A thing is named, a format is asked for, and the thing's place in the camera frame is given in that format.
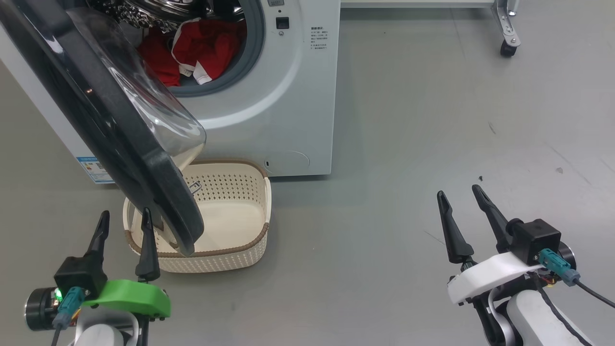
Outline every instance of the red clothing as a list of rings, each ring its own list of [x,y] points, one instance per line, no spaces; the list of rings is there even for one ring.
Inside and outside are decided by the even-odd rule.
[[[239,53],[246,34],[244,21],[200,20],[184,23],[173,45],[173,54],[178,62],[185,65],[194,67],[199,62],[212,79],[217,79]]]
[[[137,51],[149,67],[156,72],[166,86],[180,86],[179,64],[168,49],[167,42],[173,36],[163,34],[158,28],[151,28]]]

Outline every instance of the green led light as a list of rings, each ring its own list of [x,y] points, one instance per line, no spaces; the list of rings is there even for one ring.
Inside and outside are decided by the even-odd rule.
[[[60,292],[60,290],[59,290],[59,289],[57,289],[57,288],[55,289],[55,298],[56,298],[56,300],[58,300],[59,302],[61,302],[61,301],[62,301],[62,292]]]

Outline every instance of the gray floor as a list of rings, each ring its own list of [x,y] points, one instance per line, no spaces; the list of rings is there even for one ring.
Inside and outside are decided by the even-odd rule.
[[[584,281],[615,297],[615,2],[520,10],[510,60],[489,12],[344,11],[333,174],[274,184],[254,267],[163,274],[173,318],[153,324],[151,345],[486,345],[473,309],[446,296],[458,268],[435,200],[447,192],[476,259],[488,258],[495,242],[470,191],[479,176],[509,218],[558,227]],[[122,193],[92,184],[6,69],[0,80],[0,334],[45,345],[23,301],[85,249],[102,210],[107,274],[133,278],[137,258]],[[548,293],[595,344],[612,344],[612,309],[578,288]]]

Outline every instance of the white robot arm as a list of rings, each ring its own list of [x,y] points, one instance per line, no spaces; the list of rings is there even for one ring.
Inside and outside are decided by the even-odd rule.
[[[540,219],[508,222],[480,186],[472,190],[489,219],[499,254],[480,264],[472,260],[474,250],[459,231],[444,192],[438,192],[448,258],[461,264],[461,273],[448,282],[452,303],[474,306],[490,346],[592,346],[543,287],[559,281],[578,284],[615,304],[580,283],[574,254],[560,241],[561,233]]]

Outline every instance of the metal cart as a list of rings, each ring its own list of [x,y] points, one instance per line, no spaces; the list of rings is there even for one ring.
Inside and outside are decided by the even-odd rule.
[[[491,8],[504,36],[500,54],[511,57],[521,44],[510,18],[517,15],[520,0],[341,0],[342,8]]]

